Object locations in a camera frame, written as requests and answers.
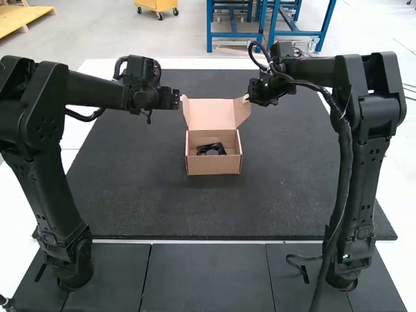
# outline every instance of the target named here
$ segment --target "black cable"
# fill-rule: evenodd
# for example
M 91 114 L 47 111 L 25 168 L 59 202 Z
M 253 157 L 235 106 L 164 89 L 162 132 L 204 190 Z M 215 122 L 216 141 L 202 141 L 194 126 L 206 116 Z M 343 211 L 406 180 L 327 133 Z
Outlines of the black cable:
M 416 88 L 416 86 L 413 86 L 412 84 L 410 85 L 408 83 L 403 83 L 403 85 L 405 85 L 405 86 L 411 86 L 412 88 Z
M 416 93 L 416 90 L 412 90 L 412 89 L 406 88 L 405 86 L 403 87 L 403 89 L 404 90 L 407 90 L 407 91 L 410 91 L 410 92 L 413 92 L 413 93 Z
M 414 97 L 409 97 L 409 96 L 404 96 L 406 99 L 409 99 L 411 101 L 416 101 L 416 99 Z
M 340 121 L 340 127 L 338 129 L 339 132 L 339 147 L 341 152 L 341 165 L 339 169 L 339 180 L 338 180 L 338 191 L 337 191 L 337 201 L 335 203 L 335 208 L 333 210 L 333 215 L 339 215 L 339 219 L 337 225 L 335 226 L 334 231 L 332 232 L 330 239 L 326 242 L 325 250 L 322 254 L 322 265 L 319 270 L 317 285 L 315 287 L 315 292 L 313 294 L 313 299 L 311 306 L 309 308 L 309 312 L 317 312 L 319 308 L 320 298 L 322 287 L 326 279 L 326 275 L 328 273 L 328 269 L 331 263 L 331 257 L 335 251 L 336 243 L 341 233 L 341 224 L 344 220 L 345 215 L 345 208 L 346 203 L 349 195 L 350 190 L 350 180 L 352 175 L 352 163 L 353 163 L 353 150 L 352 150 L 352 130 L 351 126 L 348 121 L 345 119 L 345 112 L 343 112 L 336 104 L 335 100 L 332 98 L 332 95 L 328 92 L 326 88 L 323 86 L 319 86 L 317 84 L 310 83 L 309 81 L 302 81 L 302 80 L 295 80 L 291 76 L 281 73 L 274 65 L 274 62 L 269 61 L 270 55 L 267 53 L 266 49 L 256 42 L 255 44 L 250 44 L 249 46 L 249 53 L 251 48 L 256 45 L 261 48 L 261 51 L 265 55 L 266 59 L 268 60 L 270 69 L 274 75 L 280 76 L 284 78 L 289 84 L 294 84 L 296 86 L 304 86 L 316 92 L 320 92 L 328 105 L 331 107 Z M 291 257 L 298 257 L 299 259 L 306 259 L 306 261 L 312 261 L 319 259 L 318 257 L 304 257 L 301 255 L 291 255 Z
M 259 42 L 257 41 L 251 41 L 250 45 L 248 46 L 248 56 L 251 58 L 251 60 L 253 61 L 254 64 L 256 64 L 261 70 L 263 70 L 264 72 L 267 72 L 267 67 L 260 64 L 255 57 L 253 56 L 253 46 L 257 46 L 260 47 L 261 51 L 263 52 L 263 54 L 265 55 L 266 59 L 267 59 L 267 51 L 265 49 L 265 47 L 263 47 L 263 45 L 261 45 Z M 271 59 L 270 56 L 267 59 L 267 62 L 270 63 Z
M 81 115 L 81 114 L 79 114 L 77 112 L 74 112 L 70 109 L 65 109 L 65 114 L 66 115 L 68 115 L 72 118 L 75 118 L 75 119 L 79 120 L 80 122 L 91 122 L 91 121 L 97 119 L 98 117 L 100 117 L 104 112 L 105 112 L 105 109 L 101 108 L 101 109 L 98 109 L 95 112 L 93 112 L 90 116 L 84 116 L 84 115 Z
M 288 265 L 291 265 L 294 268 L 297 268 L 300 272 L 302 272 L 303 271 L 302 267 L 300 265 L 298 265 L 297 263 L 292 262 L 291 259 L 310 262 L 310 261 L 315 261 L 315 260 L 322 259 L 322 255 L 317 255 L 317 256 L 313 256 L 313 257 L 306 257 L 304 255 L 296 255 L 296 254 L 293 254 L 293 253 L 287 254 L 286 255 L 286 263 Z

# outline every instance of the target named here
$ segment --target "black floor mat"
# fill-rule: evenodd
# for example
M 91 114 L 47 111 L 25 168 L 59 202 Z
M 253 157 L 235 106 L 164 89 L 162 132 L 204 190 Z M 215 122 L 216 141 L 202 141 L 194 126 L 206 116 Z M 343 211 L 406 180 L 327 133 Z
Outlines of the black floor mat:
M 235 98 L 257 71 L 165 70 L 163 85 L 190 98 Z M 339 147 L 319 97 L 300 88 L 277 107 L 253 106 L 240 127 L 241 175 L 185 171 L 181 111 L 107 111 L 69 173 L 95 238 L 321 239 L 335 202 Z M 397 236 L 380 206 L 378 239 Z

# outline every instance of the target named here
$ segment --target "black rubber mat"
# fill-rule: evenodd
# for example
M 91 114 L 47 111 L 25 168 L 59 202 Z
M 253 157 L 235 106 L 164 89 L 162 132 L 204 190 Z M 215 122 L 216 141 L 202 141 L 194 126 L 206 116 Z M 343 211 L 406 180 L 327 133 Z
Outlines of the black rubber mat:
M 58 288 L 39 250 L 14 299 L 16 312 L 137 312 L 142 301 L 151 245 L 93 244 L 94 275 L 74 292 Z
M 14 299 L 20 312 L 304 312 L 320 261 L 305 263 L 309 284 L 285 262 L 317 255 L 321 244 L 94 244 L 94 275 L 83 288 L 59 290 L 39 251 Z M 324 284 L 320 312 L 406 312 L 377 251 L 357 289 Z
M 165 70 L 163 85 L 190 98 L 235 98 L 257 71 Z M 329 220 L 339 147 L 328 113 L 300 88 L 277 107 L 253 106 L 240 127 L 241 175 L 185 171 L 182 112 L 107 111 L 69 173 L 75 202 L 101 239 L 321 239 Z M 378 239 L 397 236 L 376 204 Z
M 322 253 L 321 244 L 267 244 L 276 311 L 308 311 L 322 261 L 301 262 L 306 266 L 309 283 L 296 268 L 286 263 L 287 254 L 316 256 Z M 357 288 L 352 292 L 339 292 L 327 283 L 322 288 L 319 311 L 337 312 L 406 312 L 395 284 L 384 266 L 377 249 L 370 268 L 363 270 Z
M 141 312 L 274 312 L 264 244 L 154 244 Z

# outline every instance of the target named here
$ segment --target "wooden pallet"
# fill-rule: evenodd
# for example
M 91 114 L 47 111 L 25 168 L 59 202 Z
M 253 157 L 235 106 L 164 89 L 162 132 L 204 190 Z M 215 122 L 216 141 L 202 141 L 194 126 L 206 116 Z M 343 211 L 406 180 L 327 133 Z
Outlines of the wooden pallet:
M 56 14 L 55 7 L 0 5 L 0 38 L 14 31 L 27 33 L 27 24 L 45 14 Z

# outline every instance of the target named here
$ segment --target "box flap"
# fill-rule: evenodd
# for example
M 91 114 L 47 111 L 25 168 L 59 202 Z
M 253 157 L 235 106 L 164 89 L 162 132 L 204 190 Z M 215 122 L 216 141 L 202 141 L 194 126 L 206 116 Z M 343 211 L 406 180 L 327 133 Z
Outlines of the box flap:
M 236 129 L 251 113 L 251 103 L 239 99 L 189 99 L 182 96 L 189 130 Z
M 235 127 L 242 124 L 252 113 L 252 104 L 247 100 L 248 96 L 238 97 L 234 100 Z
M 185 95 L 182 96 L 182 111 L 183 111 L 183 116 L 185 117 L 185 121 L 187 122 L 187 125 L 189 127 L 189 98 Z

